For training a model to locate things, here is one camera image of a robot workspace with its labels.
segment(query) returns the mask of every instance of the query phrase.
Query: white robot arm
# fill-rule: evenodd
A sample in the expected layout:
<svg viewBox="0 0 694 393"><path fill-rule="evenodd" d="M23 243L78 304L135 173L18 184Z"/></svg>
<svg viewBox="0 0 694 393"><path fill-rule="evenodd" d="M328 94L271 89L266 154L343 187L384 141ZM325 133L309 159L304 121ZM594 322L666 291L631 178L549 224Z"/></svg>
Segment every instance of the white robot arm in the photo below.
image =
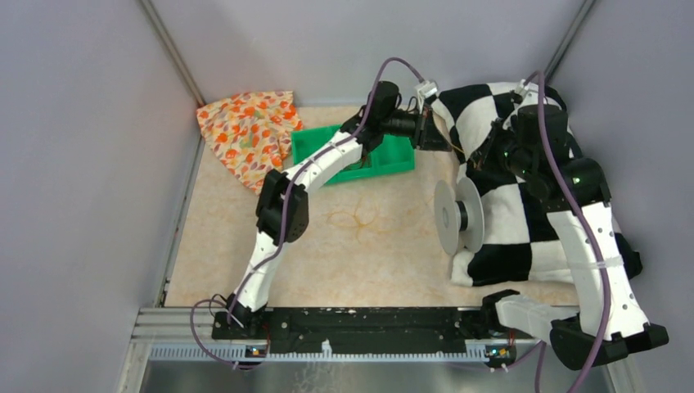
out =
<svg viewBox="0 0 694 393"><path fill-rule="evenodd" d="M305 167L304 170L298 174L295 187L298 186L298 188L303 188L307 195L311 195L312 192L319 189L342 169L361 158L362 145L359 144L356 139L352 138L347 143L343 143L340 146L336 145L346 138L349 138L348 133L336 133L331 140L318 149L316 153L312 154L306 160L301 161L299 164L289 168L285 172L286 177L294 177L301 168L304 168L307 163L310 163L308 167ZM325 149L330 150L326 154L316 158L318 153ZM241 293L239 293L239 287L234 291L234 294L238 297L237 302L248 308L251 313L258 311L268 303L270 286L273 282L277 267L282 262L287 246L288 245L285 244L274 258L267 264L258 268L260 262L271 257L279 248L270 235L264 231L258 231L255 238L253 255L250 257L248 267L246 267L245 277L248 277L248 280L241 290Z"/></svg>
<svg viewBox="0 0 694 393"><path fill-rule="evenodd" d="M593 365L611 363L666 344L667 331L649 322L629 285L612 228L611 195L600 165L570 154L566 144L568 115L556 106L544 105L552 157L597 241L603 258L598 262L590 236L574 215L548 164L539 134L542 104L538 104L538 96L537 92L526 91L515 118L505 122L506 128L501 122L493 124L488 143L478 158L482 160L479 162L495 160L502 169L525 179L530 193L542 203L564 248L578 293L579 313L505 291L492 295L489 301L495 307L495 322L550 344L562 363L575 370L584 366L599 334L605 304L611 306ZM604 269L609 282L607 303L600 269Z"/></svg>
<svg viewBox="0 0 694 393"><path fill-rule="evenodd" d="M298 239L309 223L309 195L342 169L373 151L386 134L409 138L412 148L451 150L436 128L430 108L424 103L426 98L436 93L435 83L424 81L415 90L417 111L406 112L396 107L399 102L397 85L380 82L366 119L363 118L362 108L310 157L283 173L276 170L268 173L256 208L259 231L253 255L246 267L244 280L228 298L230 318L245 326L252 315L267 304L273 276L282 262L288 243ZM361 131L354 135L360 125ZM288 196L289 211L283 212L289 179L294 179L294 185ZM283 239L280 238L282 225L286 229Z"/></svg>

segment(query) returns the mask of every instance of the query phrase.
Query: black and white checkered cloth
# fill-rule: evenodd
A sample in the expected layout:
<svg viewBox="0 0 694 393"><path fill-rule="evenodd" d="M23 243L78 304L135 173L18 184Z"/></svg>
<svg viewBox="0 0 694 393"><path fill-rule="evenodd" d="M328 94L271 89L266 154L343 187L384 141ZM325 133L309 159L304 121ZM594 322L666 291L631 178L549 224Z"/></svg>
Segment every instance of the black and white checkered cloth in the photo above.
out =
<svg viewBox="0 0 694 393"><path fill-rule="evenodd" d="M467 176L472 180L484 208L482 249L475 254L463 249L453 257L451 281L458 285L473 287L527 280L572 282L557 233L539 200L528 193L525 182L494 167L485 165L477 170L466 162L482 146L494 120L503 119L504 128L508 127L511 115L519 107L511 99L516 85L475 84L444 91L427 100L445 120L452 143L466 153L467 156L456 152L462 163L458 179ZM529 86L531 91L524 105L537 104L537 85ZM547 87L546 97L547 104L566 111L556 90ZM573 138L571 152L574 156L582 154ZM616 223L613 224L624 268L631 278L641 272L641 260L619 233Z"/></svg>

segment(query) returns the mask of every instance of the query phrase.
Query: gray wall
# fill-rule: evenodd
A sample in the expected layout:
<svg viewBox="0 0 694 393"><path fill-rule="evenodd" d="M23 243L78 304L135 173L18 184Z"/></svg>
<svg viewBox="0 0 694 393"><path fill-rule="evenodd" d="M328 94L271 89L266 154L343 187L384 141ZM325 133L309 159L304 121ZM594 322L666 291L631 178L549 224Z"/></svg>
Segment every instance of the gray wall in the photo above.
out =
<svg viewBox="0 0 694 393"><path fill-rule="evenodd" d="M575 0L154 0L208 101L294 89L304 105L363 103L388 56L439 86L516 80L544 67ZM406 98L412 76L385 77Z"/></svg>
<svg viewBox="0 0 694 393"><path fill-rule="evenodd" d="M0 2L0 54L0 391L113 391L195 104L132 0Z"/></svg>
<svg viewBox="0 0 694 393"><path fill-rule="evenodd" d="M694 369L694 2L600 2L553 82L584 151L610 182L642 252L633 280L670 344L635 356L650 391L685 391Z"/></svg>

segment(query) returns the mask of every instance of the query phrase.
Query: spool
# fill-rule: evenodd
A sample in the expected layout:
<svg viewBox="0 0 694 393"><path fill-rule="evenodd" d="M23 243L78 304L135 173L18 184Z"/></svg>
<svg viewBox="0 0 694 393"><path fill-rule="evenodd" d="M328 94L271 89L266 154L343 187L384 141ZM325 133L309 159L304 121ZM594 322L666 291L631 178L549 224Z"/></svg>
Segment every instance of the spool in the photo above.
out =
<svg viewBox="0 0 694 393"><path fill-rule="evenodd" d="M471 252L482 248L482 200L469 178L461 178L455 191L443 180L436 184L434 217L439 241L448 255L455 255L461 243Z"/></svg>

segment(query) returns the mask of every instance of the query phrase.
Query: green plastic container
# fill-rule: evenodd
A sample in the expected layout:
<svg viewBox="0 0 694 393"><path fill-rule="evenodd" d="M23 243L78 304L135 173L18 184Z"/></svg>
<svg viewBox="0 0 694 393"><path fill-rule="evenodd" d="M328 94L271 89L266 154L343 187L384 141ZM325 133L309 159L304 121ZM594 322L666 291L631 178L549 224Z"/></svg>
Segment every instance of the green plastic container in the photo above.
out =
<svg viewBox="0 0 694 393"><path fill-rule="evenodd" d="M291 151L296 165L320 149L340 129L339 125L305 129L291 134ZM383 143L372 151L366 162L357 161L333 176L326 184L370 178L383 174L397 174L415 167L414 150L407 138L385 135Z"/></svg>

